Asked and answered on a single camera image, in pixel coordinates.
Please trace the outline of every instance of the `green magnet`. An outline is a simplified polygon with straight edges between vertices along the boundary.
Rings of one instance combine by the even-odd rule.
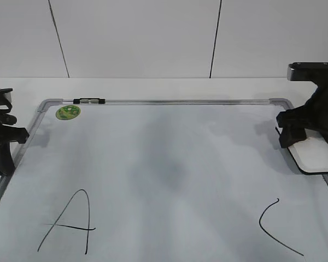
[[[81,113],[81,109],[76,105],[65,105],[56,111],[59,120],[71,120]]]

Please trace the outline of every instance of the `whiteboard frame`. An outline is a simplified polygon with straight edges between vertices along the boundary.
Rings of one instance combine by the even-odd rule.
[[[46,99],[38,107],[35,116],[28,126],[30,137],[25,144],[19,144],[13,152],[13,162],[18,166],[23,155],[29,147],[37,129],[43,120],[45,113],[51,106],[73,104],[73,100]],[[106,100],[105,104],[94,104],[80,102],[82,105],[105,106],[105,105],[280,105],[285,110],[294,108],[292,103],[284,98],[270,99],[245,99],[245,100]],[[328,174],[323,174],[323,179],[328,185]],[[0,178],[0,200],[11,180],[12,176],[2,176]]]

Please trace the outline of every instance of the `whiteboard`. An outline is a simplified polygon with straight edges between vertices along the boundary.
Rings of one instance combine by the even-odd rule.
[[[287,161],[281,106],[60,107],[0,202],[0,261],[328,261],[328,186]],[[259,226],[277,198],[262,224],[304,257]]]

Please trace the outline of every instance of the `white table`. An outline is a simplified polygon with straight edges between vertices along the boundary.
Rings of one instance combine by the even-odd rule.
[[[316,89],[316,85],[310,82],[289,82],[287,79],[277,78],[0,78],[0,88],[13,88],[11,113],[17,117],[17,127],[27,127],[37,106],[48,98],[99,97],[161,100],[286,98],[297,107],[310,97]]]

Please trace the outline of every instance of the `white wall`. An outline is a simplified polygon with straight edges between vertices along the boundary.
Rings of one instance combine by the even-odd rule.
[[[51,0],[71,77],[207,78],[220,0]],[[328,62],[328,0],[222,0],[212,77]],[[0,77],[66,77],[48,0],[0,0]]]
[[[65,77],[47,0],[0,0],[0,77]]]
[[[328,62],[328,0],[223,0],[212,77],[285,77]]]
[[[53,0],[71,77],[207,78],[219,0]]]

